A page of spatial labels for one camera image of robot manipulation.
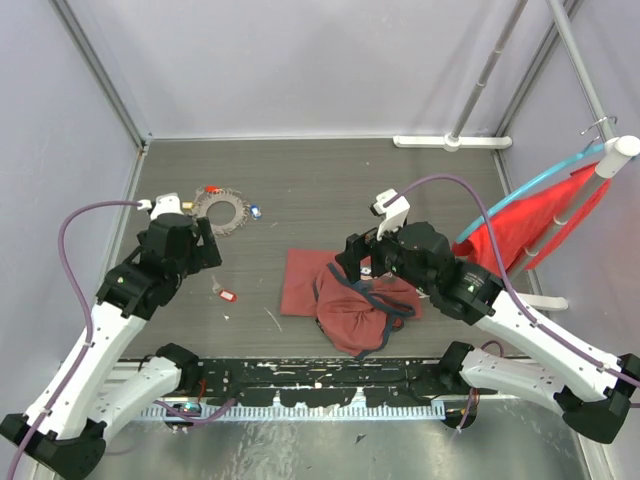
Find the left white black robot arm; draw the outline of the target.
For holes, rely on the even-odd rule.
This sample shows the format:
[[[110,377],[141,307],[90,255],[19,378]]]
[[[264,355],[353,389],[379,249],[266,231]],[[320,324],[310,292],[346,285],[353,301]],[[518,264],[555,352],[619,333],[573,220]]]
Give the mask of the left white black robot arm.
[[[153,401],[194,393],[199,357],[174,343],[160,347],[133,377],[101,389],[131,341],[182,281],[222,259],[206,218],[165,213],[137,236],[138,245],[109,270],[88,308],[90,323],[44,392],[24,413],[8,414],[1,435],[63,479],[84,479],[113,437]]]

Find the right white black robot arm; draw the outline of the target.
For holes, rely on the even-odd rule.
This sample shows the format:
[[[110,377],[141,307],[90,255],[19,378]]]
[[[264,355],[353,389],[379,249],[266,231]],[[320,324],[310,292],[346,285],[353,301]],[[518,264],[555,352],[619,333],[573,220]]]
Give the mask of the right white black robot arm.
[[[361,262],[375,276],[391,273],[426,294],[445,316],[500,338],[531,358],[522,364],[454,342],[441,357],[444,390],[494,390],[536,403],[575,432],[610,444],[639,387],[639,358],[616,356],[571,334],[511,294],[489,270],[454,256],[446,237],[427,222],[394,233],[353,234],[335,260],[346,278],[360,278]]]

